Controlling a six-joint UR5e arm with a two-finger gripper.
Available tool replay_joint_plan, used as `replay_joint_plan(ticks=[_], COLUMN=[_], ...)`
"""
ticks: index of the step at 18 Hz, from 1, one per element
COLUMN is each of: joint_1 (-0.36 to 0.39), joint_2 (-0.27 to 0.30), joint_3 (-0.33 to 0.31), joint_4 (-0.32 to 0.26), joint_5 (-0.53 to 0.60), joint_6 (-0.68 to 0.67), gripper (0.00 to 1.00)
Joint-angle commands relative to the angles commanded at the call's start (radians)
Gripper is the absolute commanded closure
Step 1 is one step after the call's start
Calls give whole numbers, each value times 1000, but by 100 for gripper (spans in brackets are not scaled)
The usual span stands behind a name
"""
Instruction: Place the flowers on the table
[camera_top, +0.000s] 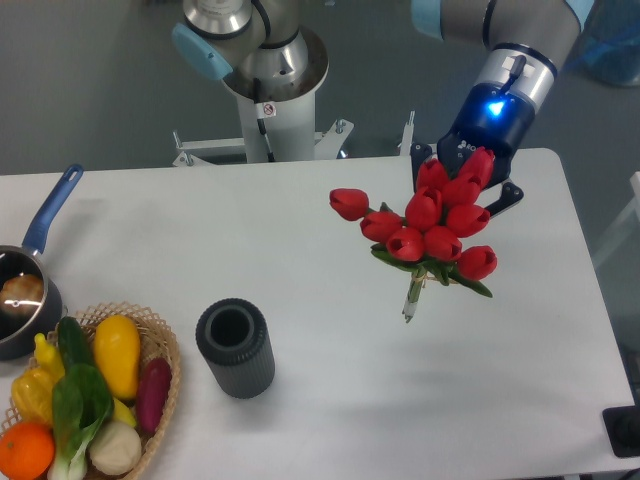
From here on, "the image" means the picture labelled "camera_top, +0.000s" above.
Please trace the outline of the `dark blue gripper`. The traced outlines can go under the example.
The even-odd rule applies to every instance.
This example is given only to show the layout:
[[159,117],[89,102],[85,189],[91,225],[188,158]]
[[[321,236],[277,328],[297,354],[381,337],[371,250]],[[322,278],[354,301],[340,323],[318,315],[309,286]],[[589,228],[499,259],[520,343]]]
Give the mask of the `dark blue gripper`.
[[[483,147],[494,153],[493,173],[508,175],[511,162],[557,76],[555,65],[540,52],[516,43],[501,43],[489,54],[448,133],[437,142],[440,161],[457,173]],[[434,186],[437,168],[429,144],[410,148],[413,191]],[[490,183],[498,198],[485,206],[498,216],[524,199],[510,177]]]

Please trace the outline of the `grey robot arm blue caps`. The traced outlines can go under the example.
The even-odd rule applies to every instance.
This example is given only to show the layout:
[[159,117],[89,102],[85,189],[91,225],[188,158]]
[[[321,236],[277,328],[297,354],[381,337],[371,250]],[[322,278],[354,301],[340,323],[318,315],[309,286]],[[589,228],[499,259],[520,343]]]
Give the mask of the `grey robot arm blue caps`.
[[[415,1],[415,28],[483,45],[488,58],[436,153],[451,170],[479,148],[495,154],[498,215],[522,190],[511,162],[582,32],[588,1]],[[295,1],[187,1],[173,44],[199,74],[235,96],[251,163],[336,157],[351,125],[315,129],[315,94],[328,72],[321,39],[299,21]]]

